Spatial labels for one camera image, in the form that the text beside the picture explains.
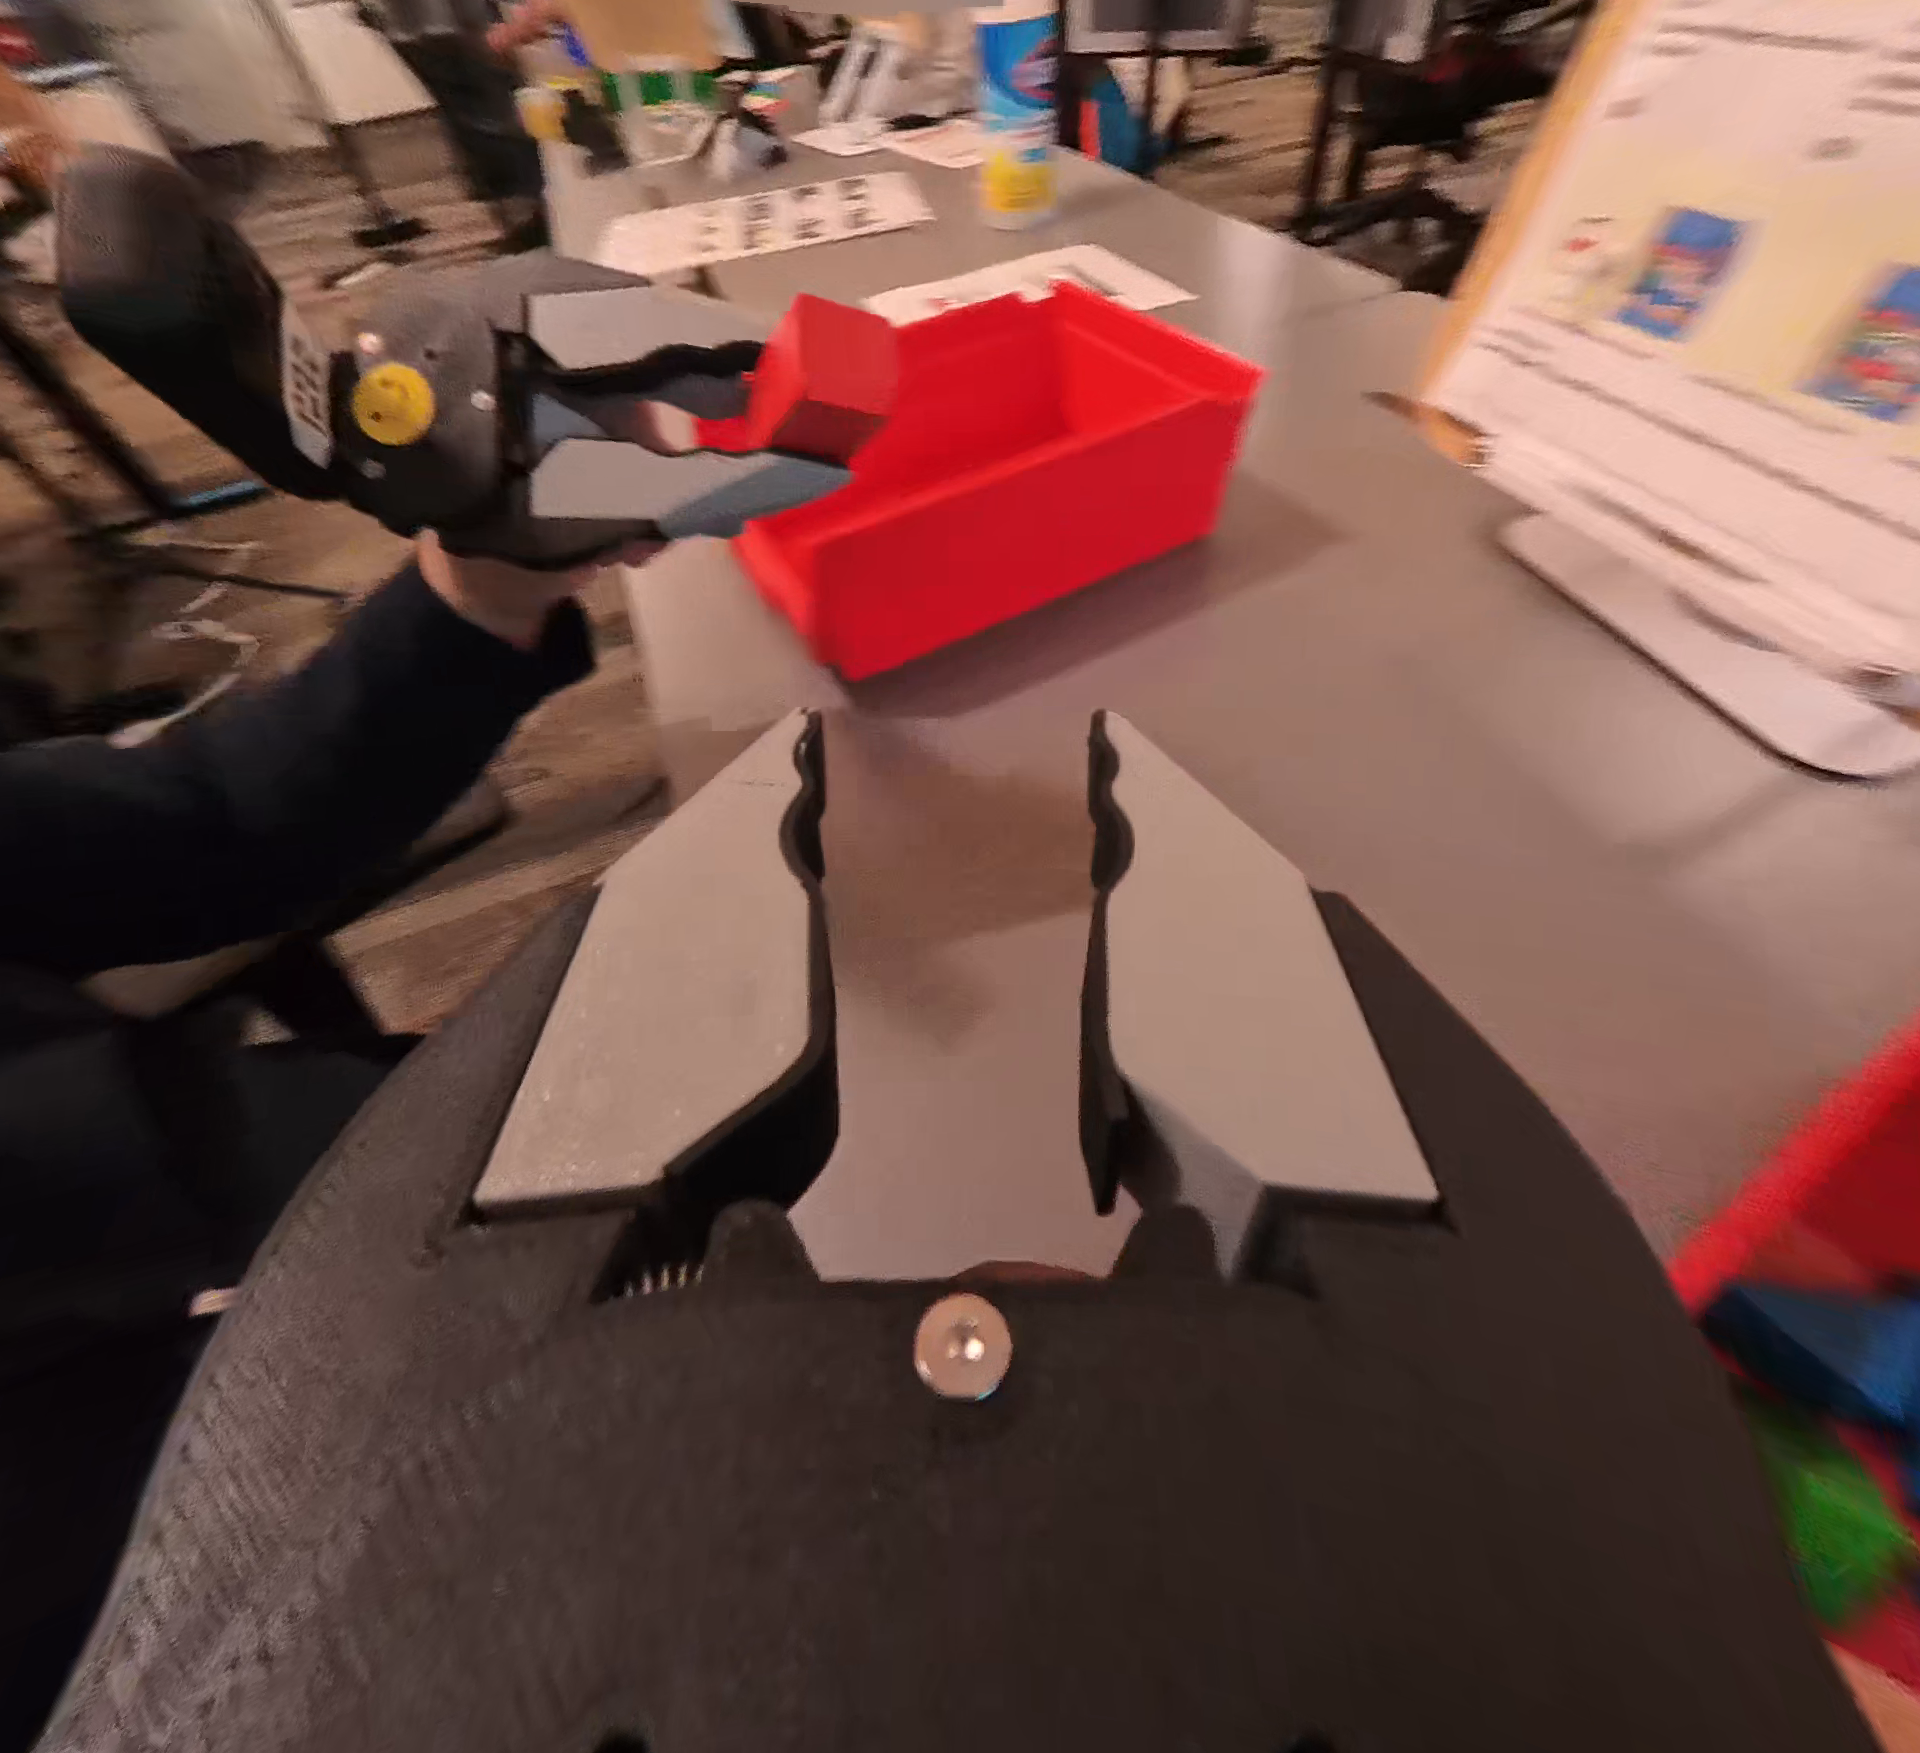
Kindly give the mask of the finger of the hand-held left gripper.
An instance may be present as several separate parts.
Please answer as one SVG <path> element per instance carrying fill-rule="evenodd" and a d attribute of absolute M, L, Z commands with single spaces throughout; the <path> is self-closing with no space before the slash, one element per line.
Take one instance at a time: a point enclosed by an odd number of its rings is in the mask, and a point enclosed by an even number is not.
<path fill-rule="evenodd" d="M 771 325 L 679 286 L 573 286 L 524 302 L 524 379 L 573 412 L 660 403 L 703 422 L 744 417 Z"/>
<path fill-rule="evenodd" d="M 733 417 L 663 401 L 580 410 L 537 396 L 529 412 L 530 514 L 633 539 L 734 541 L 851 486 L 851 469 L 785 447 L 744 445 Z"/>

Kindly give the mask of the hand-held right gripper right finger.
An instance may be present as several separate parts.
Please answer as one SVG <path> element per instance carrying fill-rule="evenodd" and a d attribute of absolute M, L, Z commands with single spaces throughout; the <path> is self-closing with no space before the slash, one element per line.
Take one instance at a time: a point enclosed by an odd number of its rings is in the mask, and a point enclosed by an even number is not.
<path fill-rule="evenodd" d="M 1186 1209 L 1251 1276 L 1293 1213 L 1437 1219 L 1443 1191 L 1309 879 L 1116 709 L 1088 734 L 1082 1173 Z"/>

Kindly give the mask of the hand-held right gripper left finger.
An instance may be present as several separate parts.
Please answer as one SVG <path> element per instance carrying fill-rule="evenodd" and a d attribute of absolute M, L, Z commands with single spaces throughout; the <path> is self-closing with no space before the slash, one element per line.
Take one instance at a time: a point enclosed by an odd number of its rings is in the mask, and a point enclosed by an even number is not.
<path fill-rule="evenodd" d="M 604 875 L 484 1219 L 790 1210 L 839 1141 L 824 726 L 788 713 Z"/>

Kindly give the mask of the large red wooden block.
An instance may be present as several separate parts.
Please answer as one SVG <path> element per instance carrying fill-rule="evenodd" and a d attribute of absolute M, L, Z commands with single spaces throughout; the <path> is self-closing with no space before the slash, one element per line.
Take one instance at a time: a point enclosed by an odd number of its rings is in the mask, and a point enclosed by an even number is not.
<path fill-rule="evenodd" d="M 886 316 L 799 294 L 751 374 L 749 447 L 849 469 L 896 406 L 899 331 Z"/>

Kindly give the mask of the red plastic bin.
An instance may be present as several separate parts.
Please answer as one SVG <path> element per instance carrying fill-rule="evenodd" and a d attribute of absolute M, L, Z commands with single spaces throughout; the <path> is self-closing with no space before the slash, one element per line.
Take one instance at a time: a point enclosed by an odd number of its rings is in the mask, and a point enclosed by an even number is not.
<path fill-rule="evenodd" d="M 1214 534 L 1264 374 L 1086 286 L 907 325 L 849 484 L 733 555 L 864 683 Z"/>
<path fill-rule="evenodd" d="M 1910 1021 L 1827 1094 L 1668 1262 L 1703 1321 L 1735 1285 L 1915 1298 L 1919 1026 Z M 1915 1576 L 1829 1631 L 1883 1748 L 1915 1748 Z"/>

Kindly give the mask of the person's left forearm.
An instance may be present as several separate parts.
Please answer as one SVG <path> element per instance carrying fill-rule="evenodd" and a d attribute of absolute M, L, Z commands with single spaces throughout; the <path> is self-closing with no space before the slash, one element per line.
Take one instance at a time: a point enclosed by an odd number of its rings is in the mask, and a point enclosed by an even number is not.
<path fill-rule="evenodd" d="M 590 669 L 580 604 L 520 651 L 455 616 L 414 555 L 267 684 L 135 748 L 5 752 L 5 967 L 85 979 L 309 924 L 404 857 Z"/>

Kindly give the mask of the person's left hand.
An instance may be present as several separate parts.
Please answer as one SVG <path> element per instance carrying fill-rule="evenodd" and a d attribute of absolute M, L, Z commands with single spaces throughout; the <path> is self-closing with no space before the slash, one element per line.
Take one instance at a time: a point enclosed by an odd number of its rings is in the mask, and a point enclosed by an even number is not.
<path fill-rule="evenodd" d="M 588 566 L 533 571 L 492 557 L 455 555 L 432 533 L 415 539 L 415 566 L 429 591 L 469 626 L 516 646 L 539 650 L 552 616 L 577 604 L 599 575 L 638 571 L 663 550 L 660 541 L 623 546 Z"/>

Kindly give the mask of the picture-printed paper sheet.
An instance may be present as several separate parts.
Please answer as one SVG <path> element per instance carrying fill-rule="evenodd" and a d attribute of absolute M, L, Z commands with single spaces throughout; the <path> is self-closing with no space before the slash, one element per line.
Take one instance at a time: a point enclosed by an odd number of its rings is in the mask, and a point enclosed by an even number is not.
<path fill-rule="evenodd" d="M 684 277 L 933 221 L 933 208 L 909 176 L 843 176 L 623 215 L 599 236 L 594 261 L 625 277 Z"/>

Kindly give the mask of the plain white paper sheet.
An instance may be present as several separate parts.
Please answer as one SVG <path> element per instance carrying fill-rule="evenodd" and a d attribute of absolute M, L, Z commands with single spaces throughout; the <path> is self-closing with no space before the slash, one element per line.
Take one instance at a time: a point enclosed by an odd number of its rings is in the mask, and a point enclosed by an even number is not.
<path fill-rule="evenodd" d="M 985 160 L 982 131 L 972 114 L 922 121 L 918 126 L 882 126 L 881 121 L 840 121 L 809 129 L 793 144 L 824 158 L 906 158 L 943 172 L 978 168 Z"/>

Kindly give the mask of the white paper with red print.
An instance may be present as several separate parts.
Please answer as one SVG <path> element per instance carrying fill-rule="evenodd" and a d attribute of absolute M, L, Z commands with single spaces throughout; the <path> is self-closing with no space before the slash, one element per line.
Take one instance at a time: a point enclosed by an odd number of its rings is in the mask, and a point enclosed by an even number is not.
<path fill-rule="evenodd" d="M 1044 302 L 1062 286 L 1073 286 L 1131 313 L 1164 313 L 1197 298 L 1188 287 L 1106 247 L 1060 247 L 1000 261 L 961 277 L 890 287 L 868 297 L 863 306 L 891 325 L 916 325 L 945 313 L 1000 298 Z"/>

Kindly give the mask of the disinfecting wipes canister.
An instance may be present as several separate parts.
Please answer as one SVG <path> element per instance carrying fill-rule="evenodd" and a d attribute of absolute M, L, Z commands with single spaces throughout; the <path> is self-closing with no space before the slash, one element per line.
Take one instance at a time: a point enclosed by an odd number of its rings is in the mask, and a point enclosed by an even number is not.
<path fill-rule="evenodd" d="M 972 14 L 978 194 L 996 229 L 1047 221 L 1058 201 L 1058 0 Z"/>

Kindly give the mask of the blue wooden block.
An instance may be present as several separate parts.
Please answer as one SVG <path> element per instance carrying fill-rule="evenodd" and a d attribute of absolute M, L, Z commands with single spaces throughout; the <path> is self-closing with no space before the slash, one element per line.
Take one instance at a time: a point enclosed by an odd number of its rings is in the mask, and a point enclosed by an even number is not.
<path fill-rule="evenodd" d="M 1919 1299 L 1735 1285 L 1701 1328 L 1755 1381 L 1847 1424 L 1915 1432 Z"/>

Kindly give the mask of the green wooden block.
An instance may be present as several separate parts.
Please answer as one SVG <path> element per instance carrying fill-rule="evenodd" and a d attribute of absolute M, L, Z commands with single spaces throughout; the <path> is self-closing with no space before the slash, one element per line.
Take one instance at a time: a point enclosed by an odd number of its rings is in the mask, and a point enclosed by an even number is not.
<path fill-rule="evenodd" d="M 1915 1571 L 1915 1539 L 1879 1479 L 1804 1408 L 1742 1393 L 1740 1418 L 1812 1619 L 1847 1634 L 1878 1617 Z"/>

